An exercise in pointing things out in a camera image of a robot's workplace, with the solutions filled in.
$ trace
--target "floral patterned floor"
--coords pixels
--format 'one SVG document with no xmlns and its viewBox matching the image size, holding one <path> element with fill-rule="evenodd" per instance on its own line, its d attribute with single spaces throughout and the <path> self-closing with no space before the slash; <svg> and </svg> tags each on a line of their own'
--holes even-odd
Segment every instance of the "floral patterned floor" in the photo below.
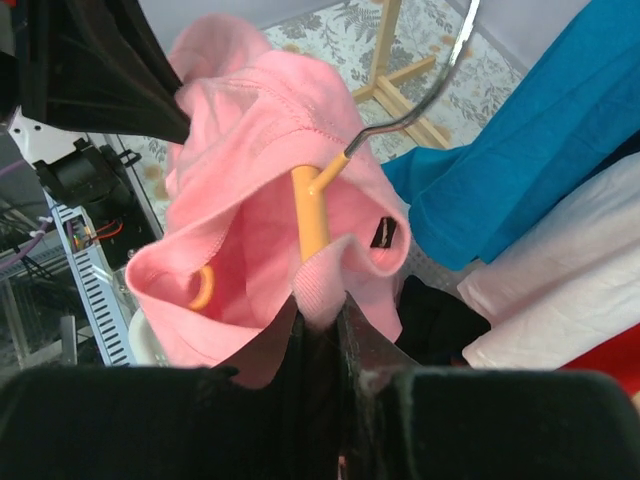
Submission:
<svg viewBox="0 0 640 480">
<path fill-rule="evenodd" d="M 368 80 L 381 4 L 382 0 L 345 0 L 334 7 L 284 22 L 265 33 L 276 48 L 312 55 L 332 64 L 349 88 L 355 90 Z M 435 55 L 437 59 L 434 69 L 400 87 L 408 99 L 418 101 L 429 87 L 446 61 L 461 23 L 462 17 L 446 0 L 403 1 L 390 70 L 398 70 L 428 55 Z M 452 146 L 468 144 L 520 80 L 518 70 L 476 33 L 447 90 L 426 115 L 445 138 L 450 139 Z M 366 124 L 389 118 L 375 101 L 365 102 L 359 109 Z M 127 148 L 143 156 L 135 168 L 164 225 L 169 203 L 163 183 L 167 146 L 147 137 L 122 137 L 122 140 Z M 404 133 L 379 135 L 370 141 L 381 162 L 415 147 Z M 433 265 L 417 248 L 412 249 L 408 264 L 411 265 L 409 271 L 418 273 L 423 281 L 430 277 L 431 285 L 453 291 L 452 284 L 456 282 L 451 272 L 438 270 L 440 267 Z"/>
</svg>

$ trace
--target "clothing tag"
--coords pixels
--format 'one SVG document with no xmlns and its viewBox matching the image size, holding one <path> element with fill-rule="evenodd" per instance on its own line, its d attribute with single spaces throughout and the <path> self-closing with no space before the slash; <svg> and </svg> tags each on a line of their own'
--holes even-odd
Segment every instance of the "clothing tag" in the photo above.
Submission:
<svg viewBox="0 0 640 480">
<path fill-rule="evenodd" d="M 382 217 L 371 242 L 371 248 L 391 248 L 393 234 L 396 233 L 396 222 L 393 217 Z"/>
</svg>

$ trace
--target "white garment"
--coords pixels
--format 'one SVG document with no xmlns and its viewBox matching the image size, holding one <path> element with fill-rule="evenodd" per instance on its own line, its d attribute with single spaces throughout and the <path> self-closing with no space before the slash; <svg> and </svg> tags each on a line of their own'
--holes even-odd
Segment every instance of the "white garment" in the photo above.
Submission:
<svg viewBox="0 0 640 480">
<path fill-rule="evenodd" d="M 576 189 L 458 290 L 493 327 L 463 351 L 477 368 L 558 368 L 640 323 L 640 154 Z"/>
</svg>

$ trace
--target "blue garment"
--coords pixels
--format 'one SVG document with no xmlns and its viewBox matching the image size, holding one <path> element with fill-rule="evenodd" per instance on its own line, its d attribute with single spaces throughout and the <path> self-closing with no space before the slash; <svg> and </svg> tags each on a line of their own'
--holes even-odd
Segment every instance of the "blue garment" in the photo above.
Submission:
<svg viewBox="0 0 640 480">
<path fill-rule="evenodd" d="M 427 255 L 492 261 L 640 130 L 639 18 L 640 0 L 592 0 L 473 143 L 383 165 Z"/>
</svg>

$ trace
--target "red fabric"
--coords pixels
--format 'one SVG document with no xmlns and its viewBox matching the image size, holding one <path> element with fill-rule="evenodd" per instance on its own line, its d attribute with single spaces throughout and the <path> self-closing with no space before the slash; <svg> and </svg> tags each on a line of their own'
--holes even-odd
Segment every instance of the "red fabric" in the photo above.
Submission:
<svg viewBox="0 0 640 480">
<path fill-rule="evenodd" d="M 629 395 L 640 392 L 640 324 L 576 358 L 564 368 L 597 370 L 614 377 Z"/>
</svg>

